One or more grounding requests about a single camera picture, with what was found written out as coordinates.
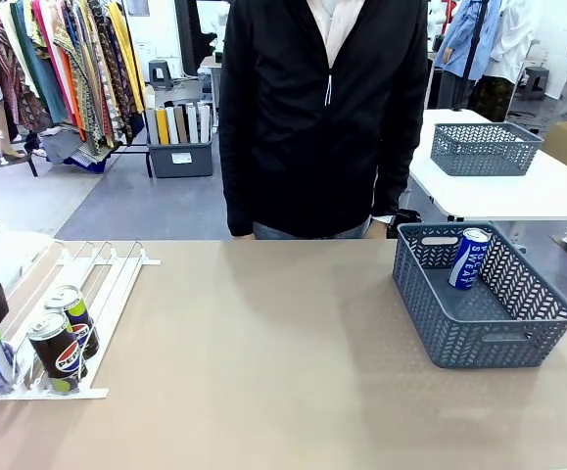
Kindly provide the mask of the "person's left hand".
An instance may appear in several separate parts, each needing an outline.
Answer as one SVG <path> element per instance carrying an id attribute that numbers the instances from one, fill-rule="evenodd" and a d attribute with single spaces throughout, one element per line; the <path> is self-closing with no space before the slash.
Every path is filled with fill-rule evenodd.
<path id="1" fill-rule="evenodd" d="M 386 222 L 384 219 L 372 217 L 365 231 L 364 238 L 370 240 L 386 240 L 388 238 L 389 229 L 389 222 Z"/>

